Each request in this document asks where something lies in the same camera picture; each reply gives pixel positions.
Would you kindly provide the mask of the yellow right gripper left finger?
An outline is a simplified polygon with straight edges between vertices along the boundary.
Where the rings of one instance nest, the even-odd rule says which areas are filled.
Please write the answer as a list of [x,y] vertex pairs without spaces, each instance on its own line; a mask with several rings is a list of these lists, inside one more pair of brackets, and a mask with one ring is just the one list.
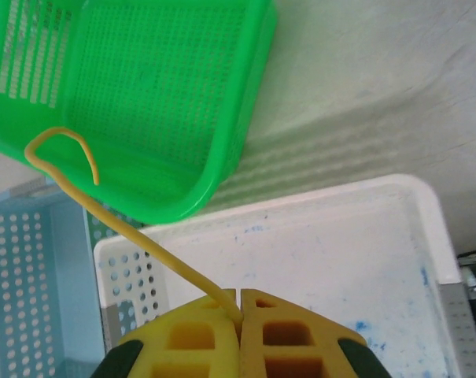
[[129,377],[239,377],[234,322],[209,296],[188,302],[127,333],[142,349]]

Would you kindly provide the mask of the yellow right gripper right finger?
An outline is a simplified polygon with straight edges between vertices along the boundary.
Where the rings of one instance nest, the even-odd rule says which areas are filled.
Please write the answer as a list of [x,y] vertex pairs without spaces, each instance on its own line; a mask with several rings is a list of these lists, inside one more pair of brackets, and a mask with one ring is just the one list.
[[241,290],[241,377],[356,377],[339,342],[367,344],[357,332],[304,307]]

